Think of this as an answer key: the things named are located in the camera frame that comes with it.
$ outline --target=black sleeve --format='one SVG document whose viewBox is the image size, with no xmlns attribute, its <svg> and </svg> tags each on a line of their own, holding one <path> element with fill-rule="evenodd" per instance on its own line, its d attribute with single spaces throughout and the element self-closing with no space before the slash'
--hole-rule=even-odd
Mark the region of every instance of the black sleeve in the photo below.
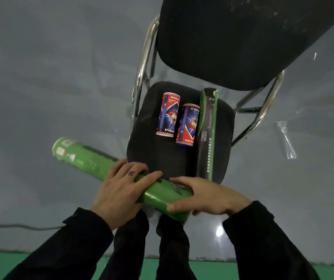
<svg viewBox="0 0 334 280">
<path fill-rule="evenodd" d="M 240 280 L 318 280 L 312 265 L 258 201 L 223 222 L 235 247 Z"/>
<path fill-rule="evenodd" d="M 90 280 L 113 241 L 107 223 L 94 212 L 78 208 L 66 225 L 18 264 L 4 280 Z"/>
</svg>

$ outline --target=wire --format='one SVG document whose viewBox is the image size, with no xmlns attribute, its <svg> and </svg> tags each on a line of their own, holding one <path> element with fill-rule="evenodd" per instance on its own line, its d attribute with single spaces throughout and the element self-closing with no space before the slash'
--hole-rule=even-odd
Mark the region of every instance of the wire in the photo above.
<svg viewBox="0 0 334 280">
<path fill-rule="evenodd" d="M 58 230 L 61 229 L 63 226 L 56 226 L 56 227 L 34 227 L 34 226 L 29 226 L 29 225 L 24 225 L 24 224 L 0 224 L 0 228 L 22 228 L 22 229 L 27 229 L 27 230 L 32 230 L 32 231 L 49 231 L 49 230 Z"/>
</svg>

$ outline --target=metal chair frame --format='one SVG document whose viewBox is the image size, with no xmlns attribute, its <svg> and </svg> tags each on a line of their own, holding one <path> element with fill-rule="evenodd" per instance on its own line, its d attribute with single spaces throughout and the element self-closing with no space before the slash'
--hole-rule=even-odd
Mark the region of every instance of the metal chair frame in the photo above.
<svg viewBox="0 0 334 280">
<path fill-rule="evenodd" d="M 133 87 L 133 93 L 132 93 L 132 103 L 133 103 L 133 113 L 132 113 L 132 128 L 133 125 L 136 122 L 138 112 L 139 112 L 139 105 L 140 105 L 140 98 L 141 98 L 141 89 L 143 84 L 146 84 L 146 89 L 149 89 L 150 87 L 150 80 L 154 76 L 155 71 L 155 61 L 157 58 L 157 46 L 154 45 L 154 51 L 151 61 L 151 67 L 150 67 L 150 77 L 148 77 L 148 74 L 146 72 L 146 66 L 148 64 L 149 56 L 151 47 L 154 41 L 155 34 L 158 30 L 158 24 L 159 24 L 159 15 L 157 15 L 153 21 L 151 22 L 149 29 L 146 33 L 146 38 L 144 42 L 144 47 L 142 49 L 141 53 L 141 59 L 139 63 L 139 67 L 137 69 L 137 75 L 135 80 L 135 85 Z M 253 99 L 257 94 L 259 94 L 264 87 L 251 90 L 244 98 L 242 98 L 234 108 L 234 112 L 237 114 L 256 114 L 256 117 L 254 121 L 241 133 L 239 134 L 233 141 L 232 146 L 236 145 L 238 142 L 243 140 L 244 138 L 247 138 L 250 133 L 253 132 L 253 130 L 263 121 L 265 115 L 267 114 L 269 108 L 272 105 L 272 102 L 280 89 L 280 86 L 282 84 L 282 81 L 285 76 L 285 71 L 283 70 L 277 77 L 275 78 L 273 85 L 271 89 L 269 90 L 266 99 L 263 102 L 262 106 L 259 107 L 252 107 L 252 108 L 243 108 L 243 106 L 248 103 L 251 99 Z"/>
</svg>

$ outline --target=plastic bag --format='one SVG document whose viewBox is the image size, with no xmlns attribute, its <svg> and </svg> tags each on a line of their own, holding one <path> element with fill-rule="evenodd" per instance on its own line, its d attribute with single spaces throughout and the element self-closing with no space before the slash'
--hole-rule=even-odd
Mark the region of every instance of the plastic bag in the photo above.
<svg viewBox="0 0 334 280">
<path fill-rule="evenodd" d="M 294 150 L 294 148 L 291 144 L 291 139 L 290 139 L 289 133 L 287 131 L 287 121 L 277 121 L 276 125 L 283 134 L 283 138 L 284 138 L 283 141 L 284 141 L 284 144 L 285 144 L 287 159 L 296 159 L 297 155 L 296 155 L 295 150 Z"/>
</svg>

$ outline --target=chair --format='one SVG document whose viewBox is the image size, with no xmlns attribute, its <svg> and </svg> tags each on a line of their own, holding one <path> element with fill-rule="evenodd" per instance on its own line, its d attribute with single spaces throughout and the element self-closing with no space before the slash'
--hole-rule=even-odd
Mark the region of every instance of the chair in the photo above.
<svg viewBox="0 0 334 280">
<path fill-rule="evenodd" d="M 146 163 L 164 178 L 195 176 L 197 149 L 155 134 L 162 94 L 173 92 L 184 103 L 199 104 L 200 92 L 173 82 L 151 87 L 157 53 L 170 68 L 240 91 L 248 91 L 232 109 L 218 101 L 212 180 L 221 183 L 230 150 L 261 123 L 284 79 L 284 69 L 334 24 L 334 0 L 163 0 L 149 26 L 132 94 L 130 162 Z M 146 66 L 153 41 L 150 75 Z M 262 106 L 243 108 L 271 81 Z M 147 92 L 139 112 L 141 89 Z M 235 115 L 256 117 L 233 140 Z"/>
</svg>

